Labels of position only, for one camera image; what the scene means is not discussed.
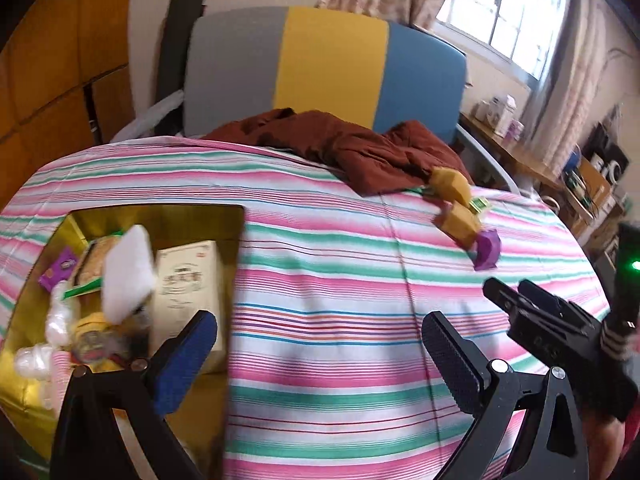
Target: striped tablecloth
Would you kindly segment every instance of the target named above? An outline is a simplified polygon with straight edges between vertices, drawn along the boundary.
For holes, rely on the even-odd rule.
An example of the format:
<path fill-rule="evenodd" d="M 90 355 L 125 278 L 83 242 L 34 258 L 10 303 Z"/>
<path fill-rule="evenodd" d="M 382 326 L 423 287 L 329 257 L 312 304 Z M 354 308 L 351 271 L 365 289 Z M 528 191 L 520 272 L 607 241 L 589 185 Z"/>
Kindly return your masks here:
<path fill-rule="evenodd" d="M 362 198 L 324 167 L 262 148 L 156 137 L 92 148 L 36 173 L 0 216 L 0 334 L 42 247 L 73 209 L 123 203 L 246 207 L 239 255 L 226 471 L 234 479 L 428 479 L 470 423 L 420 343 L 442 310 L 489 358 L 539 362 L 505 334 L 482 296 L 497 276 L 529 278 L 602 317 L 600 284 L 545 206 L 474 189 L 493 208 L 498 268 L 433 225 L 418 192 Z M 522 414 L 489 473 L 504 463 Z"/>

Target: purple object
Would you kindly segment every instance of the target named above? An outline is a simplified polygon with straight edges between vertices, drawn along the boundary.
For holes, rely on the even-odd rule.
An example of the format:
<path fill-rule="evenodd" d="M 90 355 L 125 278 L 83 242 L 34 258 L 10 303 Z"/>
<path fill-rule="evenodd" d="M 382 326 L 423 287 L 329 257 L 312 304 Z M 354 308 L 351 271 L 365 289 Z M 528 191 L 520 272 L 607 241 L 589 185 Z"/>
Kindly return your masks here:
<path fill-rule="evenodd" d="M 53 287 L 59 282 L 68 280 L 71 277 L 76 263 L 78 263 L 78 258 L 74 252 L 70 248 L 65 247 L 62 249 L 58 259 L 40 276 L 38 283 L 46 288 L 48 292 L 51 292 Z"/>
<path fill-rule="evenodd" d="M 502 243 L 495 229 L 485 229 L 478 233 L 476 238 L 475 270 L 493 269 L 500 258 Z"/>

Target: brown cloth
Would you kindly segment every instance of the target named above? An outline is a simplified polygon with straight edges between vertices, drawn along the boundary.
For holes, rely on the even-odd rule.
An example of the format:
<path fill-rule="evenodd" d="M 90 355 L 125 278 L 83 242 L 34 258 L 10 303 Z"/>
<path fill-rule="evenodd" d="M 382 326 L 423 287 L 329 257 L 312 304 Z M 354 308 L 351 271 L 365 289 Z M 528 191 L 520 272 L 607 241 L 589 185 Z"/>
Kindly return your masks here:
<path fill-rule="evenodd" d="M 204 138 L 289 148 L 306 160 L 340 168 L 362 196 L 422 186 L 437 166 L 458 170 L 473 184 L 459 156 L 418 121 L 380 135 L 325 112 L 283 108 L 224 124 Z"/>

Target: blue gripper pad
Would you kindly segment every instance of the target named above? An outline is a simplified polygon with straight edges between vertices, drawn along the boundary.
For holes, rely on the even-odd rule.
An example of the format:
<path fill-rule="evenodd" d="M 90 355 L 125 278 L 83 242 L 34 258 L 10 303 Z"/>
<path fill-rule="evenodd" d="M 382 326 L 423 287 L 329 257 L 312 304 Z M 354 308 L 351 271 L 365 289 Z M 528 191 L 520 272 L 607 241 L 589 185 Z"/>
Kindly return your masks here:
<path fill-rule="evenodd" d="M 153 382 L 154 410 L 159 416 L 164 417 L 178 409 L 216 342 L 217 334 L 216 317 L 206 310 L 199 310 L 175 338 L 167 340 L 156 352 L 156 355 L 162 355 L 164 345 L 175 345 Z"/>
<path fill-rule="evenodd" d="M 422 343 L 460 411 L 472 415 L 477 413 L 481 408 L 481 382 L 460 347 L 465 344 L 473 345 L 486 361 L 478 347 L 473 342 L 462 339 L 441 312 L 431 312 L 422 320 Z"/>

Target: purple snack packet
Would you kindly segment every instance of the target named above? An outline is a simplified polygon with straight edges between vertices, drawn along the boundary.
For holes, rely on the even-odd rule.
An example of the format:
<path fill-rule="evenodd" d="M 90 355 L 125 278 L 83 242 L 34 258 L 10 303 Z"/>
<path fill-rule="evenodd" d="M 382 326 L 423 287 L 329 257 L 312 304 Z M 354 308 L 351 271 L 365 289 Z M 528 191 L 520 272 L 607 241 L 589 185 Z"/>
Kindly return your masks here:
<path fill-rule="evenodd" d="M 76 263 L 78 263 L 78 257 L 69 247 L 65 247 L 58 259 L 39 277 L 38 283 L 51 292 L 59 282 L 71 277 Z"/>

